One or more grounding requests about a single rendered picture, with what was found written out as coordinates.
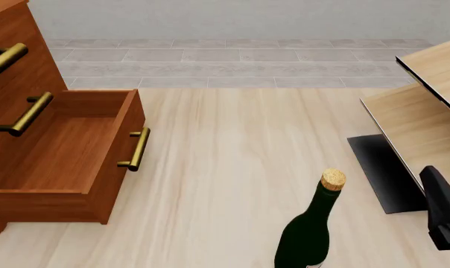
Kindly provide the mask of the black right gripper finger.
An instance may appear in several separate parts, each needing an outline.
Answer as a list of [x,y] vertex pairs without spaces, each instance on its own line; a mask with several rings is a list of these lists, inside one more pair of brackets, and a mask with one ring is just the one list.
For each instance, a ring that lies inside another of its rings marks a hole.
[[428,227],[439,226],[450,231],[450,184],[434,166],[428,165],[419,174],[428,204]]

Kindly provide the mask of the pale wooden rack, black base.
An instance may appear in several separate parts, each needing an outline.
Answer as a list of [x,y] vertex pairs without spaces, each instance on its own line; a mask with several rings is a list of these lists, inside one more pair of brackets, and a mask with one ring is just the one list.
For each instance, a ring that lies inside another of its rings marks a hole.
[[348,140],[386,214],[426,209],[424,167],[450,184],[450,41],[396,62],[414,83],[362,98],[380,133]]

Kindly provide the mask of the dark green corked wine bottle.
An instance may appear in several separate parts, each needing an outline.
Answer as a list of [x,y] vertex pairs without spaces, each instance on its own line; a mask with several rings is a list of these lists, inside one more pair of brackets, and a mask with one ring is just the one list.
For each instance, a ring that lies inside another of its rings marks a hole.
[[342,171],[323,171],[308,208],[284,228],[274,268],[321,268],[329,252],[329,215],[345,182]]

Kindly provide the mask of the open wooden drawer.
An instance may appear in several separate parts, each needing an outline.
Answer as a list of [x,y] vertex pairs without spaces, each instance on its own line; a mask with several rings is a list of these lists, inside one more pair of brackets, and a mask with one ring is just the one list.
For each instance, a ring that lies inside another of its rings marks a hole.
[[39,140],[19,169],[19,189],[0,189],[8,223],[101,223],[110,218],[145,114],[137,90],[64,91],[47,109]]

